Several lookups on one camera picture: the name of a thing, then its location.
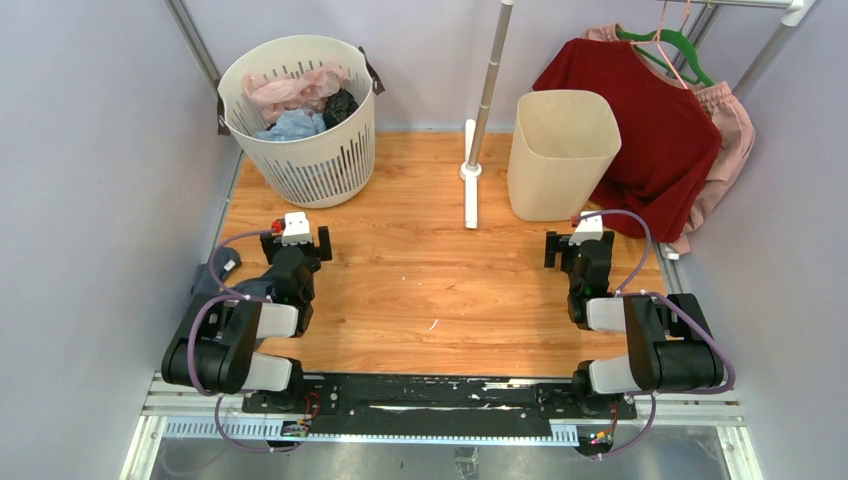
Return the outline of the pink plastic trash bag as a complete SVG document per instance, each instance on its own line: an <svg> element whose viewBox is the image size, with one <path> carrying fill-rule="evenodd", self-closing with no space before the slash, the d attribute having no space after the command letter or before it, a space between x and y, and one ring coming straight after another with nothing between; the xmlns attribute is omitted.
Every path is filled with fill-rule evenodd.
<svg viewBox="0 0 848 480"><path fill-rule="evenodd" d="M298 78L283 75L267 80L246 74L241 80L243 92L268 124L274 124L290 110L322 112L330 96L346 88L350 74L335 63L306 71Z"/></svg>

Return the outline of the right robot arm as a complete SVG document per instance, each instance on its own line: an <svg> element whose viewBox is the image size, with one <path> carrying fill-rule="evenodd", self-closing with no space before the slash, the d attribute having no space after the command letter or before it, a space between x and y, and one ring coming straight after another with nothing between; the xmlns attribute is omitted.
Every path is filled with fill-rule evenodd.
<svg viewBox="0 0 848 480"><path fill-rule="evenodd" d="M729 371L694 295L611 290L614 238L612 232L584 240L556 232L545 237L545 267L568 276L571 322L626 338L626 354L578 365L570 392L575 411L592 418L628 393L712 393L725 386Z"/></svg>

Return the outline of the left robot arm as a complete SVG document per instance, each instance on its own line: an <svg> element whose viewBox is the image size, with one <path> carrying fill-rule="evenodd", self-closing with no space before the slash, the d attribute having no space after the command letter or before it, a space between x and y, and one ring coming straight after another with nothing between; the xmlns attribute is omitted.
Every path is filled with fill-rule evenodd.
<svg viewBox="0 0 848 480"><path fill-rule="evenodd" d="M283 413L298 411L308 395L300 361L261 354L268 338L297 338L311 321L315 274L332 258L330 230L276 220L256 231L270 268L262 289L228 287L219 275L221 242L207 270L216 291L196 294L168 345L161 375L203 396L262 395Z"/></svg>

